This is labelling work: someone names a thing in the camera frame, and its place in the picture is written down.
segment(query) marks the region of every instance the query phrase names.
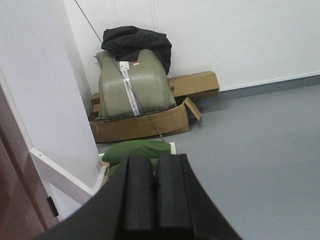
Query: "cardboard flap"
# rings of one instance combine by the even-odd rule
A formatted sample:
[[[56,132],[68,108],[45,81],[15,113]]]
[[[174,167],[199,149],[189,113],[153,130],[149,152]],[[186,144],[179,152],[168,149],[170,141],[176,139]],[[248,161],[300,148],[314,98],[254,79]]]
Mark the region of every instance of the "cardboard flap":
[[[199,121],[201,119],[201,112],[196,107],[196,105],[191,101],[191,99],[189,97],[186,97],[183,103],[188,107],[188,109],[193,113],[193,115]]]

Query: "gray baseboard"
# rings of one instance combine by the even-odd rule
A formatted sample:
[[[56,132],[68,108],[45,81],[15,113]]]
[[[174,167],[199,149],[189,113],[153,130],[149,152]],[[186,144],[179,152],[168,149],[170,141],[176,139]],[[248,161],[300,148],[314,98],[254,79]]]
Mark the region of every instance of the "gray baseboard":
[[[221,91],[218,97],[211,97],[198,100],[199,104],[212,103],[216,101],[225,101],[231,99],[244,98],[254,95],[274,93],[290,89],[303,88],[320,84],[320,75],[290,79],[258,86],[238,88],[228,91]]]

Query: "white wall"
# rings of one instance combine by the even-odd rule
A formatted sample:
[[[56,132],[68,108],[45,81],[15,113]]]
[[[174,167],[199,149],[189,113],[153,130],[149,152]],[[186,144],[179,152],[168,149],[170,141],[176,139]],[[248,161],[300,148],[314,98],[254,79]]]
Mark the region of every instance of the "white wall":
[[[65,45],[66,52],[73,70],[73,74],[78,86],[80,96],[84,105],[84,109],[89,115],[92,112],[91,90],[87,80],[87,75],[83,63],[80,58],[78,47],[72,32],[70,22],[67,16],[66,8],[63,0],[51,0],[55,20],[58,23],[59,30]]]
[[[100,42],[74,0],[64,0],[93,93]],[[221,90],[320,74],[318,0],[78,0],[100,38],[134,25],[166,33],[170,77],[217,73]]]
[[[89,188],[100,159],[50,0],[2,0],[0,67],[32,146]]]

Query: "cardboard box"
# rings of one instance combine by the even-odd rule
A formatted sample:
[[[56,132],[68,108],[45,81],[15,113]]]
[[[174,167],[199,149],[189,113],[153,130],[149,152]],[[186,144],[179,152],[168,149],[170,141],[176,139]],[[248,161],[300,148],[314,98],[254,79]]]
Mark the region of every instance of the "cardboard box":
[[[98,116],[100,112],[100,103],[96,103],[92,105],[92,114],[94,116]]]
[[[192,100],[216,97],[220,89],[212,71],[172,77],[168,79],[168,85],[175,98],[189,97]]]
[[[187,97],[181,105],[167,111],[150,114],[149,117],[162,134],[187,132],[190,128],[186,107],[200,120],[201,113],[189,97]],[[110,121],[90,121],[90,127],[96,143],[123,141],[158,135],[152,128],[147,116]]]
[[[100,95],[98,92],[92,95],[91,104],[92,104],[92,106],[95,104],[100,104]]]

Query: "brown door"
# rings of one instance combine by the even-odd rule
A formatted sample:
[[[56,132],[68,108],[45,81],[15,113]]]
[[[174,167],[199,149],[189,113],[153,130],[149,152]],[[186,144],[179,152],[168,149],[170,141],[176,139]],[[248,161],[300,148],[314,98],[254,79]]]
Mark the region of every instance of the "brown door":
[[[58,223],[0,86],[0,240],[28,240]]]

